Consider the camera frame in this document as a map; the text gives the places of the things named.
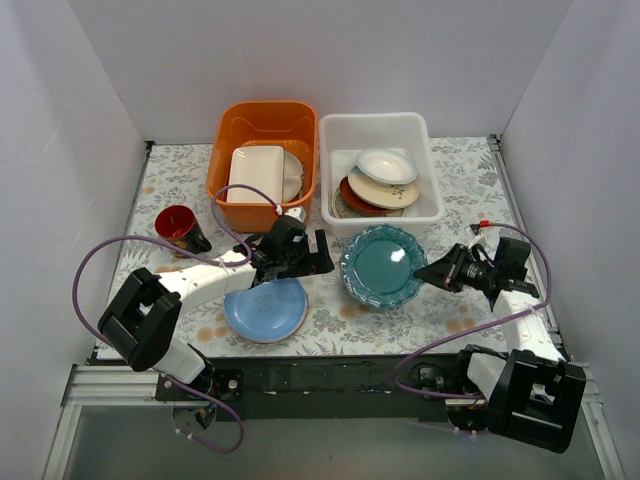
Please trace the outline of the teal scalloped plate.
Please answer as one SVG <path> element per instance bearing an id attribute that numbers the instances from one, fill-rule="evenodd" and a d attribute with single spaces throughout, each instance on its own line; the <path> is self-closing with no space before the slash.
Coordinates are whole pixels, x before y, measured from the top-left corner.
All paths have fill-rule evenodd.
<path id="1" fill-rule="evenodd" d="M 427 254 L 409 232 L 389 224 L 373 225 L 354 235 L 339 261 L 347 292 L 361 304 L 397 308 L 414 299 L 423 282 L 414 272 L 427 265 Z"/>

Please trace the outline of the blue round plate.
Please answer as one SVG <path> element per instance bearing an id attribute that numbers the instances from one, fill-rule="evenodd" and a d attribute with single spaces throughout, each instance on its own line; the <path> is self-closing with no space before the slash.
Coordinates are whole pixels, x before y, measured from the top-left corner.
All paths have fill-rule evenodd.
<path id="1" fill-rule="evenodd" d="M 298 279 L 278 279 L 225 296 L 224 315 L 246 340 L 275 343 L 293 335 L 307 315 L 307 294 Z"/>

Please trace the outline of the red-brown round plate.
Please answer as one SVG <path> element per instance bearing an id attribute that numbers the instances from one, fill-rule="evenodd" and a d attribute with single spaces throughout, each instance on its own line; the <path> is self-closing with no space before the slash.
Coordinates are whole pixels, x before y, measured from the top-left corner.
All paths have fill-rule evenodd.
<path id="1" fill-rule="evenodd" d="M 358 197 L 351 189 L 348 178 L 344 177 L 339 184 L 339 191 L 346 204 L 354 211 L 364 216 L 379 217 L 391 213 L 390 209 L 380 208 L 373 204 L 367 203 Z"/>

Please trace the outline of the cream green plate with sprig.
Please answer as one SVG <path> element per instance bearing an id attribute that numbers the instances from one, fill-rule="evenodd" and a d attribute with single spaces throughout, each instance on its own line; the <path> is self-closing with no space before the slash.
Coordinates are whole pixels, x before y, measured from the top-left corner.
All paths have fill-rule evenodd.
<path id="1" fill-rule="evenodd" d="M 378 217 L 402 217 L 403 209 L 383 209 L 362 201 L 354 196 L 355 204 L 349 203 L 337 189 L 332 198 L 332 214 L 336 218 L 378 218 Z"/>

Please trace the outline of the blue beige plate with sprig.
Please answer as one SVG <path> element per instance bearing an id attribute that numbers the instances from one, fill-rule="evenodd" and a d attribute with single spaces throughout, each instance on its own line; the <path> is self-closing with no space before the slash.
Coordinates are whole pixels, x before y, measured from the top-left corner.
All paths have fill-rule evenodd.
<path id="1" fill-rule="evenodd" d="M 415 182 L 408 184 L 384 184 L 366 176 L 354 167 L 347 175 L 354 194 L 361 200 L 384 209 L 403 209 L 415 203 L 420 190 Z"/>

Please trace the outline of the white plate with blue rim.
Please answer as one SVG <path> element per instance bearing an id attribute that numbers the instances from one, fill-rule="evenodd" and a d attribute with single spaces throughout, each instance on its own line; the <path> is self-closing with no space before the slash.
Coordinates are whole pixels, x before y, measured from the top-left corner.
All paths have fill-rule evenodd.
<path id="1" fill-rule="evenodd" d="M 417 168 L 411 159 L 386 149 L 360 151 L 356 155 L 356 166 L 372 180 L 389 185 L 409 184 L 418 176 Z"/>

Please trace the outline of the speckled oval plate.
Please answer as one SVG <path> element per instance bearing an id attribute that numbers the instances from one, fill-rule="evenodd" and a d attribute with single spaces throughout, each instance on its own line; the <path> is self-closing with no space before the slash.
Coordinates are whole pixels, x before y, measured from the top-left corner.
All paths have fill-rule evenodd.
<path id="1" fill-rule="evenodd" d="M 334 193 L 332 198 L 332 212 L 335 218 L 353 219 L 360 218 L 361 215 L 352 209 L 344 200 L 340 191 Z"/>

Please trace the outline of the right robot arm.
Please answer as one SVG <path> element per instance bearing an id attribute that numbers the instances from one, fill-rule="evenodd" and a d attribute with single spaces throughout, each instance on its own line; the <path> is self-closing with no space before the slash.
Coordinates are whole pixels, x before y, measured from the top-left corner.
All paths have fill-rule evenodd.
<path id="1" fill-rule="evenodd" d="M 504 353 L 467 345 L 452 373 L 464 397 L 481 394 L 490 432 L 563 453 L 570 445 L 586 386 L 582 368 L 569 363 L 551 340 L 537 287 L 526 279 L 528 242 L 503 237 L 491 259 L 478 245 L 457 244 L 415 278 L 452 293 L 481 292 L 502 320 Z"/>

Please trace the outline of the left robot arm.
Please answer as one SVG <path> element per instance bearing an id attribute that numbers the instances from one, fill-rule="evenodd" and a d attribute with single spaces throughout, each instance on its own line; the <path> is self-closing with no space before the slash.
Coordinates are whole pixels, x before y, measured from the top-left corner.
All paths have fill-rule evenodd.
<path id="1" fill-rule="evenodd" d="M 203 399 L 212 390 L 214 367 L 174 336 L 179 318 L 276 279 L 332 272 L 327 235 L 323 229 L 314 235 L 312 251 L 305 224 L 285 214 L 267 233 L 252 235 L 215 259 L 163 274 L 136 269 L 101 316 L 98 331 L 133 371 L 155 370 L 170 376 L 188 398 Z"/>

